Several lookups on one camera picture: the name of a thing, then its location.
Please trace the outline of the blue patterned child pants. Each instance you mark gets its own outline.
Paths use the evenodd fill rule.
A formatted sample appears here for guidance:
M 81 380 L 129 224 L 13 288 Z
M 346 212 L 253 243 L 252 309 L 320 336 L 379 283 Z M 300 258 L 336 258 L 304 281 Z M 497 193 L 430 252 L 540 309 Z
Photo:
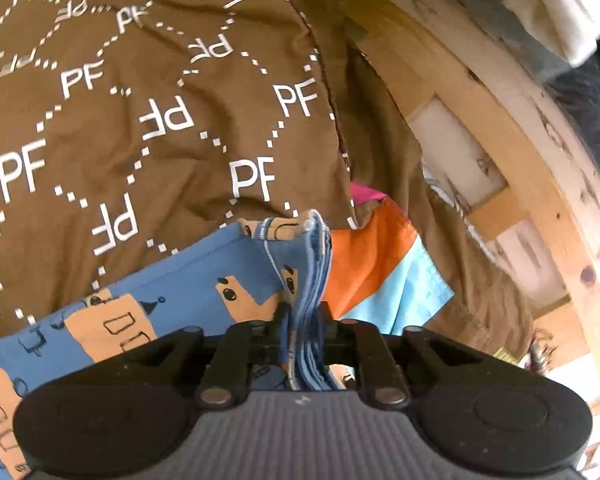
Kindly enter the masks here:
M 291 306 L 280 357 L 291 387 L 332 390 L 316 317 L 332 264 L 332 233 L 315 210 L 238 220 L 189 248 L 0 339 L 0 479 L 29 467 L 12 430 L 32 390 L 187 326 L 221 335 Z

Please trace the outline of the orange and blue striped sheet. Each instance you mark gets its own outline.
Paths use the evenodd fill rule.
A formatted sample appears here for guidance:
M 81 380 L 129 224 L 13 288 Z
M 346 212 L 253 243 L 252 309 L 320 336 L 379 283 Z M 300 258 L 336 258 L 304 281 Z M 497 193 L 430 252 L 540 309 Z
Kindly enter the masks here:
M 332 231 L 332 265 L 323 295 L 332 317 L 374 324 L 385 335 L 423 326 L 453 297 L 406 212 L 386 194 L 351 185 L 365 226 Z

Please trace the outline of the brown PF patterned blanket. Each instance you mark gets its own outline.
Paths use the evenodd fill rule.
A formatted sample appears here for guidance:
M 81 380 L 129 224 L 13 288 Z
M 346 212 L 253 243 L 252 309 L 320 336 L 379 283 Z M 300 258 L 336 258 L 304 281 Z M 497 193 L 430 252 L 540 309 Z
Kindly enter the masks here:
M 530 301 L 426 183 L 341 0 L 0 0 L 0 337 L 233 219 L 406 209 L 436 332 L 521 356 Z

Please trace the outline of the wooden bed frame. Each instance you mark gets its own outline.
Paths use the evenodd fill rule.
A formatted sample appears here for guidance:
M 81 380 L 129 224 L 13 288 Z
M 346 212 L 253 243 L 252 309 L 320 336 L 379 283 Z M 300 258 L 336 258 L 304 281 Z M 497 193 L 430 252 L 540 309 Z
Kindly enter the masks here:
M 553 375 L 600 414 L 600 174 L 576 130 L 465 0 L 344 8 L 428 170 L 538 304 Z

